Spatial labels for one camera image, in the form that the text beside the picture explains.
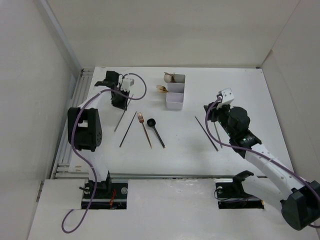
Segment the silver chopstick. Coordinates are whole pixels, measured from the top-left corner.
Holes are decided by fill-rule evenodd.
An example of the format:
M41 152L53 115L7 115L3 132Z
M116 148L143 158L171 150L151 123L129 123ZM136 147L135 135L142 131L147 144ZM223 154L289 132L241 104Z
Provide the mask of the silver chopstick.
M216 122L213 122L213 123L214 123L214 128L215 128L215 131L216 131L216 135L217 135L218 141L220 142L220 148L222 149L223 145L221 144L221 138L220 138L220 134L219 134L219 131L218 131L217 124L216 124Z
M121 123L121 121L122 121L122 119L123 119L123 117L124 117L125 113L126 113L126 111L127 111L127 110L128 110L128 108L129 108L130 102L131 102L131 99L128 101L128 103L127 103L127 109L123 111L123 113L122 113L122 115L121 115L121 117L120 117L120 119L119 119L118 123L116 124L116 126L115 126L115 128L114 128L114 131L113 131L113 132L116 132L116 131L117 131L117 129L118 129L118 127L119 127L119 125L120 125L120 123Z

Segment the gold green-handled fork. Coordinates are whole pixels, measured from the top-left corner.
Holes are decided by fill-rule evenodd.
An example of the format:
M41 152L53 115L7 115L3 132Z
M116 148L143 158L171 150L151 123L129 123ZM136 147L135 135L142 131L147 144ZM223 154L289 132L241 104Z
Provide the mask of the gold green-handled fork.
M159 92L167 92L167 88L163 85L157 85L156 86L156 89L159 91Z
M157 92L161 94L166 94L168 91L166 89L158 89Z

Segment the white ceramic spoon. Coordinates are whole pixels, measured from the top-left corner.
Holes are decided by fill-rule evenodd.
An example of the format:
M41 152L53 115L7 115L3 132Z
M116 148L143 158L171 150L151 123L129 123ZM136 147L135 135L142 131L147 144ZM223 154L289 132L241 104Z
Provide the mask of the white ceramic spoon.
M170 74L165 74L163 76L163 80L166 82L166 83L170 83L172 81L172 76Z

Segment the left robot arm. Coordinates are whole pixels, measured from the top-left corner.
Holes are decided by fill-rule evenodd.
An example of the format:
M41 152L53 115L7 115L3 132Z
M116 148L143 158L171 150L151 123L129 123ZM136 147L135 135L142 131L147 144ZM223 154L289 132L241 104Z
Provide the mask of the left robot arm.
M126 111L128 101L133 98L131 88L135 80L128 75L121 75L108 70L105 79L97 81L95 87L102 90L86 99L77 107L67 111L68 142L73 152L82 159L90 169L88 191L95 192L100 198L107 198L112 192L110 172L96 153L103 142L103 128L99 107L110 100L115 108Z

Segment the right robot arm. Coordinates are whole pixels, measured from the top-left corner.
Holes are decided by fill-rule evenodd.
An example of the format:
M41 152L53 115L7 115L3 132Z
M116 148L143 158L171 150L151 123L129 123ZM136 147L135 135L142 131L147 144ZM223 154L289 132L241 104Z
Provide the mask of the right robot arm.
M257 167L271 183L260 181L253 172L233 176L232 193L239 197L257 197L280 211L286 223L300 231L318 228L320 218L320 184L309 182L285 167L249 129L250 118L242 107L231 107L215 101L204 106L205 121L218 122L229 137L232 148L243 159Z

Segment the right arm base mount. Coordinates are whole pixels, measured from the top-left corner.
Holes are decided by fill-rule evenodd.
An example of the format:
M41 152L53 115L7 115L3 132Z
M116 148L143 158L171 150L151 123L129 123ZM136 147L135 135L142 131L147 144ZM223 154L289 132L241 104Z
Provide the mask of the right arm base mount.
M242 183L251 176L254 174L245 170L230 179L215 181L214 197L220 210L265 208L262 200L244 191Z

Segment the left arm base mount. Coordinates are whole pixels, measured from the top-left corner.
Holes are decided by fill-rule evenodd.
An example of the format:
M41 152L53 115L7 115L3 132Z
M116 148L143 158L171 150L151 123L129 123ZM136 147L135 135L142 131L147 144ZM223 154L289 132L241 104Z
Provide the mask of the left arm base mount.
M81 209L85 210L90 202L94 182L86 182L84 187L79 187L83 190ZM110 182L105 185L99 182L94 194L90 210L125 210L127 208L129 185L128 182Z

